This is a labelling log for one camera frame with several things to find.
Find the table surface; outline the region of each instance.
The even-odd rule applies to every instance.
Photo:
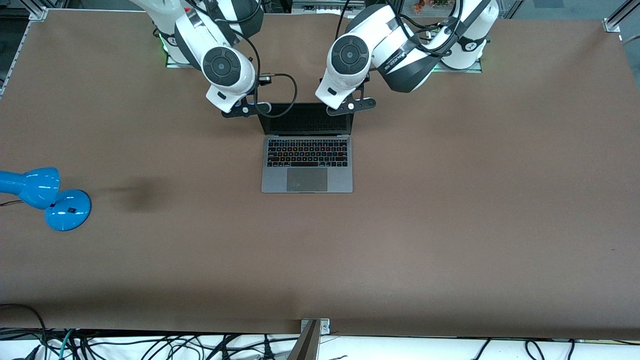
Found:
[[[266,16],[263,71],[315,101],[336,22]],[[640,94],[599,21],[499,20],[482,74],[411,94],[373,74],[351,194],[261,193],[258,120],[223,119],[201,73],[164,68],[152,28],[63,10],[32,25],[1,166],[58,167],[93,209],[69,233],[1,210],[2,302],[49,327],[640,337]]]

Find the desk lamp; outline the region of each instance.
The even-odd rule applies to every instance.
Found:
[[[83,224],[91,211],[91,200],[81,190],[58,193],[60,174],[54,167],[37,168],[24,174],[0,170],[0,192],[14,194],[25,204],[44,210],[44,221],[56,231],[69,231]]]

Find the black key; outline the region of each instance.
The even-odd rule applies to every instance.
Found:
[[[295,161],[291,163],[292,167],[317,167],[318,163],[316,161]]]

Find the blue cable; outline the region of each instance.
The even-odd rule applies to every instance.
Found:
[[[65,357],[65,356],[64,356],[64,353],[65,353],[65,345],[67,344],[67,341],[69,341],[69,336],[71,336],[71,333],[72,333],[73,331],[74,331],[73,329],[69,330],[69,331],[67,332],[67,335],[65,335],[65,338],[62,340],[62,345],[60,345],[60,354],[59,354],[59,356],[58,356],[58,360],[62,360],[62,359],[64,359],[64,357]]]

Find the open laptop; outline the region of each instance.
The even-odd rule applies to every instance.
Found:
[[[271,104],[281,113],[289,104]],[[350,193],[353,115],[329,116],[326,105],[296,103],[284,116],[258,115],[264,130],[263,193]]]

